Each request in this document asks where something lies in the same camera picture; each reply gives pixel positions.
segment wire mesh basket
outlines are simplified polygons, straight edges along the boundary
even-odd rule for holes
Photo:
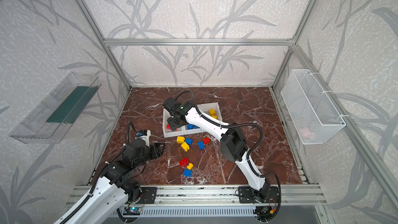
[[[346,126],[308,69],[293,69],[281,95],[303,144],[322,144]]]

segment white robotic arm segment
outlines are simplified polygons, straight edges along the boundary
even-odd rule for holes
[[[208,118],[211,118],[211,116],[207,115],[206,113],[202,112],[202,115],[205,115]],[[188,114],[185,116],[185,119],[188,123],[196,125],[197,127],[202,128],[205,132],[208,132],[212,136],[214,136],[218,141],[221,140],[222,134],[225,134],[228,129],[227,128],[221,128],[220,126],[216,126],[204,118],[200,117],[198,112],[194,107],[192,107],[189,111]],[[214,119],[215,122],[219,123],[220,125],[229,125],[228,123],[221,122],[219,120]],[[264,177],[258,177],[256,176],[253,171],[251,170],[249,166],[249,162],[251,162],[253,168],[256,170],[258,174],[260,174],[259,170],[257,169],[256,165],[254,164],[253,160],[251,159],[251,156],[249,156],[249,161],[246,160],[246,154],[247,151],[243,154],[242,156],[242,161],[236,160],[235,163],[238,165],[242,173],[245,175],[248,184],[250,187],[252,187],[255,190],[260,190],[265,182]]]
[[[209,116],[208,114],[206,114],[204,112],[202,112],[202,114],[208,118],[211,118],[211,116]],[[202,128],[205,132],[208,132],[209,134],[211,134],[218,141],[220,141],[221,135],[226,133],[226,131],[228,130],[226,128],[220,128],[219,126],[213,125],[212,123],[208,122],[204,118],[201,118],[194,107],[192,107],[191,110],[188,111],[188,114],[187,114],[187,116],[185,116],[185,119],[187,120],[188,123]],[[224,123],[224,122],[221,122],[216,119],[214,119],[214,121],[219,123],[220,125],[229,125],[228,123]]]
[[[110,180],[106,177],[98,179],[92,197],[68,220],[68,224],[102,223],[115,209],[126,203],[129,196],[125,193],[125,190],[118,188],[115,184],[109,184],[109,182]],[[89,191],[54,224],[60,224],[75,211],[87,195],[89,195]]]

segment brown marble surface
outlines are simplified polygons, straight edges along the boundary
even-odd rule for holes
[[[301,184],[301,179],[286,140],[271,93],[267,87],[193,87],[197,104],[218,102],[223,122],[255,122],[262,126],[264,138],[251,156],[260,172],[275,171],[282,184]],[[247,184],[243,173],[235,163],[227,161],[220,153],[220,144],[204,132],[186,135],[193,140],[190,150],[185,152],[176,137],[164,138],[162,130],[162,103],[175,97],[184,88],[133,88],[123,109],[111,140],[102,155],[99,167],[114,157],[125,142],[125,128],[132,121],[137,130],[151,130],[150,142],[166,142],[163,156],[147,163],[144,172],[136,177],[142,185],[162,184]],[[180,102],[190,99],[190,94],[180,97]],[[258,131],[243,127],[248,147],[258,140]],[[197,142],[210,137],[211,142],[199,150]],[[192,177],[182,175],[178,161],[187,157],[194,164]]]

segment wire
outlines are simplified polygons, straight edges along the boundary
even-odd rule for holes
[[[234,127],[253,126],[253,127],[256,127],[256,128],[258,129],[258,131],[260,132],[260,136],[259,136],[259,138],[258,138],[258,141],[257,141],[257,142],[248,150],[248,152],[246,153],[246,160],[249,160],[249,159],[250,159],[250,153],[251,153],[252,151],[254,151],[254,150],[260,145],[260,143],[261,143],[261,141],[262,141],[262,139],[263,139],[263,130],[261,129],[261,127],[260,127],[259,125],[255,124],[255,123],[232,124],[232,125],[226,125],[226,126],[225,126],[225,125],[220,125],[219,123],[217,123],[217,122],[215,122],[215,121],[209,119],[208,117],[206,117],[206,116],[204,116],[204,115],[202,114],[202,112],[201,112],[201,111],[199,110],[199,108],[197,107],[196,100],[195,100],[195,96],[194,96],[194,94],[193,94],[192,91],[186,90],[186,91],[183,91],[183,92],[179,93],[179,94],[175,97],[175,100],[177,100],[177,99],[178,99],[181,95],[183,95],[184,93],[190,93],[190,94],[191,94],[191,96],[192,96],[192,101],[193,101],[193,105],[195,106],[195,109],[196,109],[197,113],[200,115],[200,117],[204,118],[205,120],[207,120],[208,122],[210,122],[210,123],[212,123],[212,124],[214,124],[214,125],[216,125],[216,126],[219,126],[220,128],[231,129],[231,128],[234,128]],[[254,170],[253,165],[251,164],[250,161],[248,162],[248,164],[249,164],[249,167],[250,167],[251,171],[252,171],[257,177],[266,177],[265,175],[261,175],[261,174],[257,173],[257,172]]]
[[[126,126],[126,144],[130,143],[130,128],[132,128],[135,136],[137,137],[137,131],[135,130],[134,125],[131,121],[129,121]]]
[[[249,151],[248,151],[247,154],[246,154],[246,160],[249,160],[249,159],[250,159],[250,153],[251,153],[252,151],[254,151],[254,150],[260,145],[260,143],[261,143],[261,141],[262,141],[262,139],[263,139],[263,130],[261,129],[261,127],[260,127],[259,125],[255,124],[255,123],[233,124],[233,125],[227,125],[227,126],[225,126],[225,125],[220,125],[219,123],[217,123],[217,122],[215,122],[215,121],[213,121],[213,120],[207,118],[206,116],[204,116],[204,115],[202,114],[202,112],[201,112],[201,111],[199,110],[199,108],[197,107],[196,100],[195,100],[195,96],[194,96],[194,94],[193,94],[192,91],[186,90],[186,91],[183,91],[183,92],[179,93],[179,94],[175,97],[175,100],[177,100],[177,99],[178,99],[181,95],[183,95],[184,93],[190,93],[190,94],[191,94],[191,96],[192,96],[192,101],[193,101],[193,105],[195,106],[195,109],[196,109],[196,111],[197,111],[197,113],[199,114],[200,117],[204,118],[205,120],[207,120],[208,122],[210,122],[210,123],[212,123],[212,124],[214,124],[214,125],[216,125],[216,126],[220,126],[220,128],[228,128],[228,129],[230,129],[230,128],[234,128],[234,127],[253,126],[253,127],[256,127],[256,128],[259,130],[260,136],[259,136],[259,138],[258,138],[258,141],[254,144],[254,146],[252,146],[252,147],[249,149]],[[275,172],[269,172],[269,173],[267,173],[266,175],[261,175],[261,174],[257,173],[257,172],[254,170],[253,165],[251,164],[250,161],[248,161],[248,164],[249,164],[249,167],[250,167],[251,171],[253,171],[253,173],[254,173],[257,177],[267,177],[267,176],[269,176],[269,175],[271,175],[271,174],[275,175],[275,177],[276,177],[276,181],[278,182],[279,201],[278,201],[278,206],[277,206],[277,208],[276,208],[276,211],[272,214],[271,218],[267,219],[266,221],[271,220],[271,219],[272,219],[274,216],[276,216],[276,214],[279,212],[279,208],[281,207],[281,202],[282,202],[281,183],[280,183],[280,181],[279,181],[278,175],[277,175]]]
[[[274,204],[275,204],[275,208],[276,208],[276,203],[275,203],[275,200],[273,199],[273,197],[272,196],[270,196],[271,197],[271,199],[274,201]]]
[[[142,209],[144,208],[144,205],[147,203],[147,198],[144,196],[144,195],[141,195],[140,197],[144,197],[145,198],[145,200],[144,200],[144,204],[142,205]],[[134,218],[134,220],[133,221],[129,221],[127,218],[124,218],[123,216],[122,216],[122,214],[121,214],[121,212],[120,212],[120,209],[119,208],[117,208],[117,215],[119,216],[119,218],[124,222],[124,223],[133,223],[137,218]]]
[[[141,175],[142,172],[144,172],[144,169],[145,169],[146,167],[147,167],[147,164],[144,164],[144,167],[142,168],[142,171],[141,171],[138,175],[133,176],[132,178],[138,177],[139,175]]]
[[[114,158],[112,158],[111,161],[110,161],[109,163],[113,162],[113,161],[114,161],[117,157],[119,157],[125,150],[126,150],[126,148],[123,147],[123,149],[122,149]],[[67,217],[65,217],[65,219],[63,219],[63,221],[61,221],[60,224],[65,224],[70,218],[72,218],[72,217],[75,215],[75,213],[77,213],[77,211],[79,211],[79,210],[83,207],[83,205],[88,201],[88,199],[90,199],[90,197],[92,196],[92,194],[93,194],[93,192],[94,192],[94,189],[95,189],[95,187],[96,187],[96,185],[97,185],[97,181],[98,181],[98,179],[100,178],[101,173],[105,170],[105,168],[106,168],[108,165],[109,165],[109,164],[105,164],[105,165],[102,167],[102,169],[99,171],[99,173],[97,174],[97,176],[93,179],[93,184],[92,184],[91,189],[90,189],[90,191],[89,191],[89,193],[90,193],[91,195],[87,195],[87,196],[84,198],[84,200],[79,204],[79,206],[78,206],[77,208],[75,208]]]

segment leaf pattern wallpaper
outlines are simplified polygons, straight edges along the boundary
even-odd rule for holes
[[[53,223],[86,184],[128,95],[73,0],[0,0],[0,223]],[[9,133],[70,72],[102,86],[59,144]]]
[[[396,179],[397,12],[396,0],[320,0],[298,42]],[[293,56],[278,83],[279,97],[289,71],[301,68]],[[398,223],[398,213],[344,131],[322,145],[304,146],[298,136],[296,144],[338,223]]]
[[[85,0],[106,38],[292,38],[309,0]],[[283,46],[112,47],[132,85],[268,86]]]

